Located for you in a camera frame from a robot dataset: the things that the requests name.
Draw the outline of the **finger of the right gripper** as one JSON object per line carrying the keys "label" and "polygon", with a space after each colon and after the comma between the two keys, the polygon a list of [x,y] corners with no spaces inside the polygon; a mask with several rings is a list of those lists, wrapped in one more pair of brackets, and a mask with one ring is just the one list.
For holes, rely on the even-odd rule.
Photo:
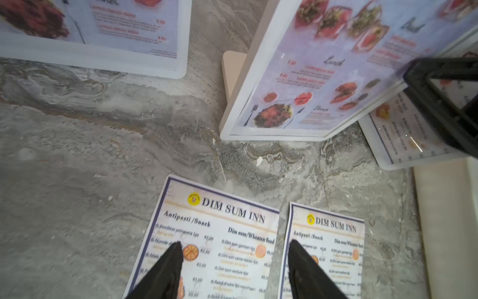
{"label": "finger of the right gripper", "polygon": [[478,81],[478,59],[420,58],[403,75],[404,93],[438,136],[449,146],[473,158],[478,156],[478,98],[459,108],[440,91],[433,79]]}

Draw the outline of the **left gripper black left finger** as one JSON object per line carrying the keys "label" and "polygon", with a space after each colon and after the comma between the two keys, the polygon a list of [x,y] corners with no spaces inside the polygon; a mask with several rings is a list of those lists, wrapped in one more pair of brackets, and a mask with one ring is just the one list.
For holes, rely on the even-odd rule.
{"label": "left gripper black left finger", "polygon": [[183,260],[181,243],[173,243],[126,299],[176,299]]}

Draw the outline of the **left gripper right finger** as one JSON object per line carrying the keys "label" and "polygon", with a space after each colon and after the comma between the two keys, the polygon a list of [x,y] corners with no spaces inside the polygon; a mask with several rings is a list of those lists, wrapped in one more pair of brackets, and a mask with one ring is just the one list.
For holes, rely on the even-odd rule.
{"label": "left gripper right finger", "polygon": [[297,240],[288,249],[289,280],[294,299],[346,299]]}

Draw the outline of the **pink new menu sheet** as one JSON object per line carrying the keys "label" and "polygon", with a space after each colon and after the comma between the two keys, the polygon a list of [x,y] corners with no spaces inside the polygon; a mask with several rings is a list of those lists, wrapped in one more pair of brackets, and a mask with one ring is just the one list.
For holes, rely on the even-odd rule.
{"label": "pink new menu sheet", "polygon": [[476,1],[303,1],[234,133],[336,128],[477,24]]}
{"label": "pink new menu sheet", "polygon": [[1,31],[178,56],[178,1],[1,1]]}

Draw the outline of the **old dim sum menu sheet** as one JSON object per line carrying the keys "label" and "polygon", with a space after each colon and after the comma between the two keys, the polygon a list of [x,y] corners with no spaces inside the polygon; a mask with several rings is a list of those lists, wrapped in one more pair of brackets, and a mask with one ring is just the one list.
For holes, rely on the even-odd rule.
{"label": "old dim sum menu sheet", "polygon": [[307,255],[349,299],[362,297],[365,221],[298,203],[290,204],[281,266],[279,299],[293,297],[288,251],[298,241]]}

